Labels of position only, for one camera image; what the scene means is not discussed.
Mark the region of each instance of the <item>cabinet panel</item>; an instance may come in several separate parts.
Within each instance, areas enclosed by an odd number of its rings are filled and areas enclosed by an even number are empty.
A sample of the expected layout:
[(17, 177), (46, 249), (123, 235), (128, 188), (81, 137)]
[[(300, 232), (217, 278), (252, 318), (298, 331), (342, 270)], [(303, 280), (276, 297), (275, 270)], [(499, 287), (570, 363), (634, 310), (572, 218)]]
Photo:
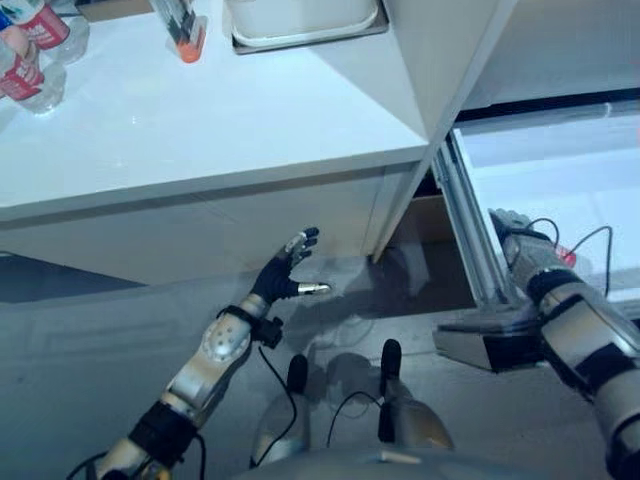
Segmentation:
[(640, 87), (640, 2), (520, 0), (465, 109)]
[[(141, 283), (260, 268), (301, 228), (323, 231), (318, 253), (366, 255), (384, 168), (242, 187), (5, 230), (0, 250)], [(388, 214), (378, 205), (378, 215)]]

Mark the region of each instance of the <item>orange object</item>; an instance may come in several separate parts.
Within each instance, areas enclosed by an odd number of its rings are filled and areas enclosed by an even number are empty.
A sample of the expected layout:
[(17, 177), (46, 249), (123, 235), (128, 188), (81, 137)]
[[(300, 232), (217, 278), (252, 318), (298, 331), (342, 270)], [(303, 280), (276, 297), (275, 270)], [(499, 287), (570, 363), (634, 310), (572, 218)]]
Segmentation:
[(197, 62), (202, 54), (202, 47), (204, 47), (204, 39), (206, 37), (206, 29), (203, 21), (199, 21), (202, 17), (196, 18), (193, 24), (193, 30), (191, 33), (191, 41), (189, 43), (182, 43), (176, 45), (180, 58), (185, 63)]

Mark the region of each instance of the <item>black wire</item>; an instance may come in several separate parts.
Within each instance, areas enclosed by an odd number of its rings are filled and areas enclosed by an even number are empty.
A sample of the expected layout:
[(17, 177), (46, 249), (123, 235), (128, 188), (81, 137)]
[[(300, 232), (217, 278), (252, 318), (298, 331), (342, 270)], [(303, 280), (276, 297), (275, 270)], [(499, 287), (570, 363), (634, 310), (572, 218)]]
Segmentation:
[(196, 433), (196, 436), (194, 438), (200, 444), (200, 476), (198, 478), (200, 480), (204, 480), (204, 473), (207, 468), (207, 444), (205, 443), (204, 438), (202, 438), (202, 435), (200, 435), (199, 433)]
[(331, 426), (329, 427), (329, 434), (327, 435), (327, 448), (329, 448), (331, 446), (331, 435), (333, 434), (333, 427), (336, 424), (336, 420), (338, 418), (338, 415), (340, 414), (340, 410), (342, 410), (342, 408), (347, 404), (347, 402), (349, 400), (351, 400), (353, 397), (355, 397), (357, 395), (363, 395), (363, 396), (367, 397), (369, 400), (371, 400), (373, 403), (375, 403), (378, 406), (378, 408), (382, 408), (382, 406), (380, 405), (378, 400), (373, 398), (373, 396), (369, 395), (367, 392), (363, 392), (361, 390), (358, 390), (357, 392), (353, 392), (351, 395), (347, 396), (347, 398), (345, 398), (342, 401), (342, 403), (340, 404), (340, 406), (336, 410), (336, 413), (333, 415), (333, 420), (331, 420)]
[(264, 360), (264, 363), (267, 364), (267, 367), (269, 367), (269, 370), (271, 370), (271, 372), (276, 376), (276, 378), (278, 379), (278, 383), (280, 383), (280, 385), (282, 385), (282, 388), (284, 389), (284, 392), (287, 394), (287, 397), (289, 397), (289, 401), (291, 402), (291, 408), (293, 409), (293, 417), (291, 417), (291, 421), (289, 422), (289, 425), (287, 425), (287, 428), (285, 428), (282, 431), (282, 433), (280, 435), (278, 435), (276, 438), (274, 438), (273, 441), (269, 444), (267, 449), (264, 451), (264, 453), (260, 457), (260, 460), (258, 460), (256, 462), (256, 467), (260, 466), (260, 464), (266, 458), (267, 454), (271, 451), (273, 446), (276, 443), (278, 443), (280, 440), (282, 440), (287, 433), (289, 433), (289, 430), (291, 430), (291, 428), (293, 428), (294, 423), (296, 423), (296, 420), (298, 419), (298, 409), (296, 408), (296, 402), (293, 400), (293, 397), (291, 396), (291, 393), (289, 392), (289, 389), (287, 388), (287, 385), (284, 383), (284, 380), (282, 380), (282, 377), (276, 371), (276, 369), (273, 368), (273, 365), (271, 365), (271, 362), (267, 359), (266, 355), (262, 351), (262, 347), (258, 347), (258, 352), (260, 352), (260, 356)]
[(609, 296), (609, 290), (611, 287), (611, 251), (613, 249), (613, 228), (611, 228), (609, 225), (596, 228), (593, 232), (589, 233), (588, 235), (583, 237), (582, 240), (576, 243), (576, 246), (573, 247), (571, 250), (569, 250), (569, 253), (567, 253), (564, 256), (564, 258), (567, 258), (572, 253), (575, 253), (576, 250), (578, 250), (591, 237), (605, 230), (609, 232), (609, 240), (607, 241), (607, 266), (606, 266), (606, 272), (605, 272), (605, 287), (604, 287), (604, 296), (606, 298)]
[(73, 470), (71, 470), (71, 473), (70, 473), (69, 475), (67, 475), (67, 480), (72, 480), (72, 479), (73, 479), (73, 477), (75, 477), (75, 476), (78, 474), (78, 472), (80, 472), (80, 470), (82, 470), (83, 468), (86, 468), (86, 467), (87, 467), (87, 465), (89, 465), (90, 463), (93, 463), (93, 462), (95, 462), (96, 460), (100, 460), (101, 458), (106, 457), (106, 456), (107, 456), (107, 453), (109, 453), (109, 452), (106, 452), (106, 451), (105, 451), (105, 452), (97, 453), (97, 454), (95, 454), (94, 456), (87, 458), (87, 459), (86, 459), (85, 461), (83, 461), (82, 463), (80, 463), (80, 464), (76, 465), (76, 466), (74, 467), (74, 469), (73, 469)]
[(553, 227), (553, 229), (556, 232), (556, 241), (553, 243), (553, 248), (554, 249), (558, 248), (558, 245), (560, 245), (560, 229), (558, 228), (558, 224), (553, 220), (551, 220), (550, 218), (547, 218), (547, 217), (536, 218), (534, 221), (530, 222), (526, 227), (524, 227), (524, 229), (528, 230), (529, 228), (533, 227), (536, 223), (540, 223), (540, 222), (547, 222), (549, 225)]

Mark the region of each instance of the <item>white wall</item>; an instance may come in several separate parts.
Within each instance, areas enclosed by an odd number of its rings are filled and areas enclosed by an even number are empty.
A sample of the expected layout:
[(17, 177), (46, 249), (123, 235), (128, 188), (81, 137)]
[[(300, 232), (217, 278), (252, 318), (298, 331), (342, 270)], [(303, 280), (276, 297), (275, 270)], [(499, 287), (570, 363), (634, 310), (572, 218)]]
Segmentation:
[(640, 87), (639, 0), (520, 0), (465, 109)]

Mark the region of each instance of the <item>red bottle label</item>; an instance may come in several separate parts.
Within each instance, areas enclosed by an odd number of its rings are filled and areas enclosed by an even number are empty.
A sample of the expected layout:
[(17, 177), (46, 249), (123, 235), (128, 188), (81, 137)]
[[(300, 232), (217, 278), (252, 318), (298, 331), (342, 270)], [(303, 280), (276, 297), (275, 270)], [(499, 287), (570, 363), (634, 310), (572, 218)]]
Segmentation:
[(24, 100), (40, 92), (38, 85), (44, 81), (44, 75), (33, 63), (25, 62), (16, 55), (13, 67), (0, 78), (0, 91), (14, 100)]
[(20, 25), (29, 39), (43, 50), (60, 45), (69, 36), (69, 27), (49, 5), (27, 23)]

